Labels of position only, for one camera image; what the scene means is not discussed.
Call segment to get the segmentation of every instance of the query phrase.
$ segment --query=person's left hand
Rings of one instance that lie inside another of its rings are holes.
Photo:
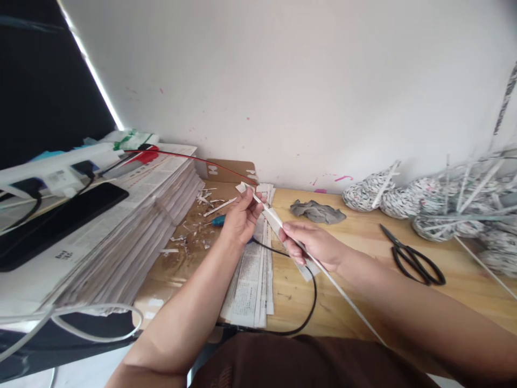
[[[256,195],[262,202],[266,202],[266,198],[262,197],[261,193],[256,193]],[[236,240],[245,245],[253,236],[257,220],[264,209],[264,205],[257,203],[253,199],[252,190],[247,188],[230,206],[230,210],[226,214],[225,224],[222,227],[221,236],[230,240]]]

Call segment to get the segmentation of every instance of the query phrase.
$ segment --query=black curtain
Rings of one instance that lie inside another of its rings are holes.
[[[0,2],[0,50],[0,169],[114,129],[55,0]]]

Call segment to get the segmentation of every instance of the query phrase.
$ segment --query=cardboard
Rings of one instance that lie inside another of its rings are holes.
[[[244,175],[248,177],[256,184],[259,183],[257,178],[255,164],[253,162],[243,162],[243,161],[233,161],[233,160],[225,160],[225,159],[207,159],[209,162],[217,163],[222,167],[226,167],[232,171],[237,172],[238,174]],[[249,181],[244,178],[231,173],[230,171],[224,170],[214,165],[207,164],[206,165],[206,174],[207,180],[212,182],[228,182],[228,183],[236,183],[239,184],[241,182]]]

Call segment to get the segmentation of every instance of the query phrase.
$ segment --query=brown clothing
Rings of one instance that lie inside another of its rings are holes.
[[[237,334],[191,387],[437,387],[393,351],[358,339]]]

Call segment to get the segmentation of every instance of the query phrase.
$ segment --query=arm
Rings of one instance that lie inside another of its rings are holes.
[[[314,224],[284,223],[282,241],[303,264],[308,251],[355,287],[383,319],[422,349],[467,376],[491,382],[517,378],[517,337],[456,300],[392,271]]]
[[[237,198],[219,239],[135,342],[110,378],[108,388],[186,385],[186,375],[215,326],[262,209],[249,189]]]

